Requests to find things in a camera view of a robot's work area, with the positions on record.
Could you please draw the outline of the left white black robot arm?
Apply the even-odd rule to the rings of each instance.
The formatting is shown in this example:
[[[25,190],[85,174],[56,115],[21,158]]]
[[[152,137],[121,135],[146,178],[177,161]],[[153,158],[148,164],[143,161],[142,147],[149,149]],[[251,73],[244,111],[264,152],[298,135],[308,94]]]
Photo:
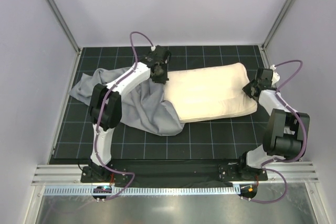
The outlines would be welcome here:
[[[149,79],[165,84],[169,80],[167,64],[171,55],[171,52],[162,46],[152,46],[147,55],[136,60],[120,77],[107,84],[94,86],[89,105],[94,141],[88,166],[93,177],[99,182],[106,182],[111,176],[111,169],[107,164],[111,161],[114,129],[122,118],[122,100],[137,85]]]

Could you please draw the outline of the grey fabric pillowcase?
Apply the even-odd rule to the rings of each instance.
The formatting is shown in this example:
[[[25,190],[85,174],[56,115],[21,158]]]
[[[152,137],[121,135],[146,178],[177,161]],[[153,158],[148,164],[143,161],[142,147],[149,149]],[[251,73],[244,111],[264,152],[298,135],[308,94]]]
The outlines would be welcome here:
[[[91,76],[83,74],[69,95],[88,106],[96,84],[111,82],[128,69],[99,68]],[[137,85],[122,100],[121,123],[159,136],[175,136],[184,128],[173,104],[164,99],[164,85],[151,79]]]

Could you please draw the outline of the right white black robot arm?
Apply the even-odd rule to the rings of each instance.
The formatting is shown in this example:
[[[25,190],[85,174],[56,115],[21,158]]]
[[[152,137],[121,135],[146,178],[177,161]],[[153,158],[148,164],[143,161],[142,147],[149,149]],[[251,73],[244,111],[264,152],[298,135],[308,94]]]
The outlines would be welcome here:
[[[238,160],[236,173],[242,180],[261,174],[267,164],[298,161],[307,148],[310,116],[297,112],[282,98],[273,87],[279,79],[275,75],[273,69],[259,68],[255,78],[243,87],[245,94],[266,110],[269,121],[262,145]]]

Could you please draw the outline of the cream white pillow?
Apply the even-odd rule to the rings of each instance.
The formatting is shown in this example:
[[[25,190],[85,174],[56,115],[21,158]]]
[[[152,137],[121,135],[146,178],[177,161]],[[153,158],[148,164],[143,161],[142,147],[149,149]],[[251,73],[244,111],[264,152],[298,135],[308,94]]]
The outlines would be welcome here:
[[[257,111],[257,102],[243,91],[249,79],[242,63],[170,71],[168,78],[164,100],[173,105],[182,123],[236,118]]]

